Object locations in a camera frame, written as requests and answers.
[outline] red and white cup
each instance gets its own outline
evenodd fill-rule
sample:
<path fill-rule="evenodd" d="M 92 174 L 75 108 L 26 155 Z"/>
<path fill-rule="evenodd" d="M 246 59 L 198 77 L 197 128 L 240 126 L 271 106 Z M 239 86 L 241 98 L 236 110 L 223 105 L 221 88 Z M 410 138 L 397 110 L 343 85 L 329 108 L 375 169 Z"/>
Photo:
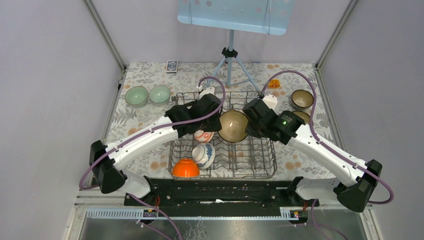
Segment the red and white cup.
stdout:
<path fill-rule="evenodd" d="M 214 136 L 214 132 L 204 132 L 202 130 L 197 130 L 194 133 L 194 139 L 199 143 L 208 143 L 212 137 Z"/>

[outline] white cup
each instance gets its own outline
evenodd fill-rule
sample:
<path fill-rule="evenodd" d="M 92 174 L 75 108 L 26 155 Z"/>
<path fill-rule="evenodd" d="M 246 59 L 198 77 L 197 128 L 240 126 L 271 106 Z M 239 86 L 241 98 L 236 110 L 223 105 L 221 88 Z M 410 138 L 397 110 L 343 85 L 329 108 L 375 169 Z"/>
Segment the white cup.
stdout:
<path fill-rule="evenodd" d="M 200 143 L 191 151 L 191 157 L 199 169 L 207 169 L 214 162 L 215 148 L 210 143 Z"/>
<path fill-rule="evenodd" d="M 203 130 L 197 130 L 194 133 L 194 139 L 199 143 L 208 143 L 213 136 L 214 132 L 204 132 Z"/>

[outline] table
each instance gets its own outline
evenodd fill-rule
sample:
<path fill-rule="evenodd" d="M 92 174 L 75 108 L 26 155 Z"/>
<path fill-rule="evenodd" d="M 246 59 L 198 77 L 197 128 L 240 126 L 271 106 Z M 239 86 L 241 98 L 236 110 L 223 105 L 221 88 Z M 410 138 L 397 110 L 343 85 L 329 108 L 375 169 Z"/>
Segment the table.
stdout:
<path fill-rule="evenodd" d="M 173 106 L 171 101 L 163 105 L 148 102 L 143 107 L 134 108 L 128 105 L 124 99 L 125 93 L 130 88 L 143 86 L 150 91 L 155 86 L 163 85 L 171 89 L 172 96 L 180 92 L 195 92 L 199 79 L 210 76 L 217 65 L 217 63 L 179 63 L 177 73 L 165 73 L 165 63 L 131 63 L 122 84 L 122 91 L 118 99 L 106 143 L 118 141 L 148 126 L 160 116 L 163 116 L 165 111 Z M 333 142 L 330 121 L 325 111 L 321 91 L 318 87 L 314 68 L 311 63 L 247 63 L 245 66 L 259 87 L 262 87 L 272 75 L 279 71 L 295 70 L 306 75 L 312 81 L 317 94 L 315 114 L 313 116 L 315 130 L 318 134 Z M 216 75 L 217 78 L 225 81 L 227 78 L 226 67 L 223 66 L 219 70 Z M 232 79 L 234 82 L 246 79 L 245 73 L 238 64 L 233 64 L 232 66 Z M 266 91 L 277 97 L 277 113 L 283 110 L 294 110 L 290 105 L 290 96 L 295 90 L 306 89 L 312 92 L 308 83 L 294 73 L 282 74 L 277 79 L 280 81 L 280 87 Z M 218 84 L 212 82 L 211 86 L 217 87 Z M 230 87 L 227 86 L 226 91 L 254 91 L 254 88 L 250 83 L 245 83 Z M 170 144 L 168 142 L 149 150 L 129 163 L 127 169 L 140 176 L 171 179 L 172 176 L 168 172 Z M 318 164 L 315 160 L 310 159 L 306 154 L 284 146 L 279 142 L 276 142 L 274 146 L 277 171 L 272 180 L 291 181 L 299 176 L 309 179 L 329 179 L 335 177 L 326 168 Z"/>

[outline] tripod leg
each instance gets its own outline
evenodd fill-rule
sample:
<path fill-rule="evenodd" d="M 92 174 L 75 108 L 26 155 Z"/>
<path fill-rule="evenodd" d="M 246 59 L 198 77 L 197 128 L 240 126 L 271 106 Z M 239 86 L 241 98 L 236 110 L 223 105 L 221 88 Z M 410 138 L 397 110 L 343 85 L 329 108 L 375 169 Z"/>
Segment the tripod leg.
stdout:
<path fill-rule="evenodd" d="M 226 60 L 226 57 L 223 57 L 222 60 L 219 62 L 218 66 L 216 66 L 215 71 L 213 71 L 212 77 L 215 77 L 217 75 L 218 71 L 220 70 L 225 60 Z M 206 80 L 205 87 L 209 87 L 209 85 L 211 84 L 211 81 L 212 81 L 211 79 Z"/>
<path fill-rule="evenodd" d="M 234 46 L 234 30 L 230 30 L 229 31 L 229 43 L 228 43 L 228 51 L 232 51 L 233 50 L 233 46 Z M 233 66 L 233 58 L 229 57 L 226 59 L 228 62 L 228 70 L 227 70 L 227 75 L 226 75 L 226 84 L 228 86 L 231 86 L 231 68 Z"/>
<path fill-rule="evenodd" d="M 243 64 L 243 62 L 240 60 L 240 58 L 238 56 L 235 57 L 235 59 L 237 60 L 238 64 L 240 64 L 241 69 L 243 69 L 244 73 L 246 74 L 247 78 L 250 80 L 250 82 L 252 83 L 253 87 L 256 89 L 256 91 L 260 91 L 258 85 L 256 85 L 255 80 L 253 79 L 253 77 L 250 75 L 250 73 L 248 72 L 248 70 L 246 69 L 245 65 Z"/>

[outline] small cup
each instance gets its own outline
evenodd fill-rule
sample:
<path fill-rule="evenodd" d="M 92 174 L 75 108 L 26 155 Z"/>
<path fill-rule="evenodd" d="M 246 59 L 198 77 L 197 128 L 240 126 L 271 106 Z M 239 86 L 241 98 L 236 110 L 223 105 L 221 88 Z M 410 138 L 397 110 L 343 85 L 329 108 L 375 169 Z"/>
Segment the small cup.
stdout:
<path fill-rule="evenodd" d="M 311 116 L 309 114 L 303 111 L 294 111 L 293 113 L 299 116 L 301 119 L 303 119 L 306 124 L 309 124 L 311 120 Z"/>
<path fill-rule="evenodd" d="M 203 130 L 197 130 L 194 133 L 194 139 L 199 143 L 208 143 L 212 137 L 214 136 L 214 132 L 204 132 Z"/>
<path fill-rule="evenodd" d="M 210 143 L 200 143 L 193 148 L 191 156 L 199 169 L 207 169 L 214 162 L 215 148 Z"/>
<path fill-rule="evenodd" d="M 291 104 L 297 110 L 306 110 L 314 103 L 314 96 L 306 90 L 296 90 L 291 94 Z"/>
<path fill-rule="evenodd" d="M 135 108 L 142 107 L 147 103 L 149 92 L 142 86 L 130 88 L 125 93 L 125 102 Z"/>
<path fill-rule="evenodd" d="M 171 90 L 166 86 L 155 86 L 148 94 L 152 103 L 163 104 L 168 102 L 171 97 Z"/>

